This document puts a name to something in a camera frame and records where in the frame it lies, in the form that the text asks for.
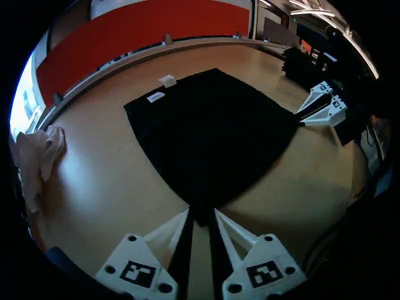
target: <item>red wall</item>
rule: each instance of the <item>red wall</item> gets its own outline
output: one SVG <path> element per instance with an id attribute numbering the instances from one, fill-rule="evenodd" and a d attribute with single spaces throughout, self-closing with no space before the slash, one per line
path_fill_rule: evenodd
<path id="1" fill-rule="evenodd" d="M 129 51 L 173 39 L 248 35 L 249 11 L 213 0 L 147 0 L 123 6 L 86 23 L 59 43 L 37 68 L 46 106 L 97 67 Z"/>

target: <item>black towel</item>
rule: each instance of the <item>black towel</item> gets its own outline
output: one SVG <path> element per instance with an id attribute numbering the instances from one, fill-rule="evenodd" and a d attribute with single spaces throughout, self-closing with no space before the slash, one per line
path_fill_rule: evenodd
<path id="1" fill-rule="evenodd" d="M 162 92 L 151 103 L 148 96 Z M 124 106 L 144 153 L 206 224 L 207 210 L 235 199 L 288 146 L 298 119 L 218 69 L 157 88 Z"/>

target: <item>white label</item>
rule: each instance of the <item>white label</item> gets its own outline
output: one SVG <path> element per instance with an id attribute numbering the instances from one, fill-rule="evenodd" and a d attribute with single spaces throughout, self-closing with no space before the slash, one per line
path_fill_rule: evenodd
<path id="1" fill-rule="evenodd" d="M 151 96 L 148 96 L 147 100 L 149 100 L 150 103 L 153 103 L 164 96 L 165 96 L 165 94 L 163 92 L 158 91 L 158 92 L 152 94 Z"/>
<path id="2" fill-rule="evenodd" d="M 164 87 L 169 88 L 177 84 L 177 80 L 172 75 L 167 75 L 159 79 Z"/>

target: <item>beige cloth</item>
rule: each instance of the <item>beige cloth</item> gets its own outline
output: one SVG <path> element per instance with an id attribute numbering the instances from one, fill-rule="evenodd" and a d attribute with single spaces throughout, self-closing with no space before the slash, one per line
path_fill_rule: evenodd
<path id="1" fill-rule="evenodd" d="M 46 132 L 20 132 L 16 137 L 16 164 L 21 173 L 22 194 L 30 212 L 39 211 L 42 182 L 50 178 L 53 164 L 65 145 L 64 130 L 57 125 L 50 125 Z"/>

